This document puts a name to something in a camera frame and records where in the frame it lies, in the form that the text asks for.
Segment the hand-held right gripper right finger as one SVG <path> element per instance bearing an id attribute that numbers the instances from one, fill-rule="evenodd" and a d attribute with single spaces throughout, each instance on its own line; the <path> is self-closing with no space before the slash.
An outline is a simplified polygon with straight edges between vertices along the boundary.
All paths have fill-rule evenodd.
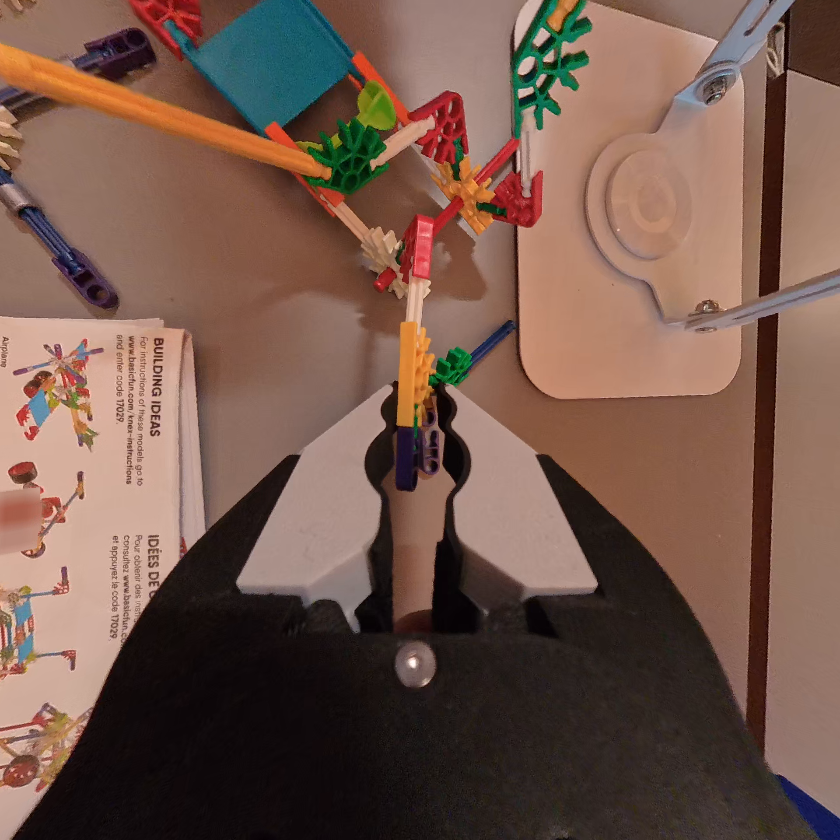
<path id="1" fill-rule="evenodd" d="M 471 633 L 533 597 L 589 595 L 595 578 L 537 452 L 458 389 L 437 391 L 454 482 L 434 567 L 434 630 Z"/>

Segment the colourful toy construction model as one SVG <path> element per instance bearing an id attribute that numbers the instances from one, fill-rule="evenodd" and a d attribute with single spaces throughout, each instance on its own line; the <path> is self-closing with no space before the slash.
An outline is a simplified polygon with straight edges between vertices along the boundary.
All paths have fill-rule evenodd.
<path id="1" fill-rule="evenodd" d="M 530 162 L 529 141 L 547 113 L 560 114 L 557 87 L 576 91 L 592 31 L 586 2 L 538 2 L 511 58 L 512 132 L 485 164 L 473 166 L 465 104 L 443 91 L 410 110 L 360 51 L 349 47 L 312 2 L 260 2 L 200 44 L 198 2 L 131 2 L 137 18 L 186 60 L 255 133 L 168 105 L 58 61 L 2 45 L 2 78 L 15 88 L 86 107 L 172 136 L 193 140 L 294 174 L 327 212 L 360 242 L 374 288 L 406 303 L 400 330 L 395 431 L 395 485 L 412 491 L 424 405 L 443 384 L 461 383 L 507 336 L 506 325 L 471 354 L 435 360 L 422 327 L 431 287 L 435 239 L 462 218 L 480 235 L 494 223 L 530 228 L 543 210 L 543 173 Z M 349 196 L 417 147 L 446 199 L 435 217 L 416 215 L 403 235 L 364 224 Z"/>

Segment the small purple toy connector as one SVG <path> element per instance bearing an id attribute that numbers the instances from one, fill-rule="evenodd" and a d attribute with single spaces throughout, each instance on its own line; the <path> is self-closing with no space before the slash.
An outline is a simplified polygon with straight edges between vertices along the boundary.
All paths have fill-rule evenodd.
<path id="1" fill-rule="evenodd" d="M 423 419 L 419 428 L 418 468 L 425 477 L 434 477 L 440 469 L 441 444 L 436 407 L 423 406 Z"/>

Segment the blue rod cross toy assembly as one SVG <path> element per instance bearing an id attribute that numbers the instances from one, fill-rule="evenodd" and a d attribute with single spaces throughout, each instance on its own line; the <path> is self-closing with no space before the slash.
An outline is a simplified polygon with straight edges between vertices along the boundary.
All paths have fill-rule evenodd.
<path id="1" fill-rule="evenodd" d="M 100 77 L 119 81 L 135 70 L 153 65 L 156 55 L 147 34 L 140 28 L 124 28 L 84 45 L 76 57 L 59 63 Z M 71 245 L 50 222 L 44 209 L 16 182 L 9 159 L 19 157 L 10 140 L 21 140 L 17 130 L 18 111 L 44 99 L 44 96 L 16 87 L 1 90 L 1 199 L 11 217 L 23 223 L 49 252 L 52 263 L 80 297 L 92 306 L 112 310 L 119 305 L 119 294 L 90 259 Z"/>

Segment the illustrated instruction booklet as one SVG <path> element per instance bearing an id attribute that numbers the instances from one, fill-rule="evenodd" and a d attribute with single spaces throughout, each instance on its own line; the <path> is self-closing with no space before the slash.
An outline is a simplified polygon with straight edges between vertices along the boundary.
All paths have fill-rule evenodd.
<path id="1" fill-rule="evenodd" d="M 160 319 L 2 317 L 2 838 L 68 761 L 114 659 L 206 528 L 193 338 Z"/>

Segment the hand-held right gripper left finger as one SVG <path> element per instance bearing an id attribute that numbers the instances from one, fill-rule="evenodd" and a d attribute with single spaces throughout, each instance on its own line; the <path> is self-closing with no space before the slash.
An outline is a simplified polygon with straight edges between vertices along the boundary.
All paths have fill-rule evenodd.
<path id="1" fill-rule="evenodd" d="M 309 607 L 339 605 L 353 632 L 355 612 L 373 593 L 370 551 L 382 499 L 364 458 L 385 431 L 380 388 L 299 453 L 290 477 L 237 578 L 244 595 L 290 595 Z"/>

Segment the white metal stand base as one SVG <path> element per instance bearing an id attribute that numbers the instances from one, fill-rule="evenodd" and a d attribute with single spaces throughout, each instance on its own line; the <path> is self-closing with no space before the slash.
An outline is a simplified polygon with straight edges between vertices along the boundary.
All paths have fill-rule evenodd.
<path id="1" fill-rule="evenodd" d="M 714 48 L 711 38 L 598 3 L 585 15 L 593 30 L 573 51 L 589 64 L 577 73 L 559 117 L 546 117 L 529 141 L 542 172 L 542 215 L 518 234 L 518 314 L 522 366 L 542 392 L 564 400 L 701 396 L 722 391 L 741 360 L 740 328 L 690 332 L 665 322 L 647 283 L 604 257 L 586 213 L 586 187 L 607 146 L 654 133 L 677 91 Z M 722 103 L 691 109 L 687 140 L 697 175 L 691 227 L 674 253 L 699 262 L 688 277 L 671 271 L 678 300 L 669 319 L 698 303 L 722 308 L 742 300 L 744 91 L 737 80 Z M 699 150 L 689 142 L 697 140 Z"/>

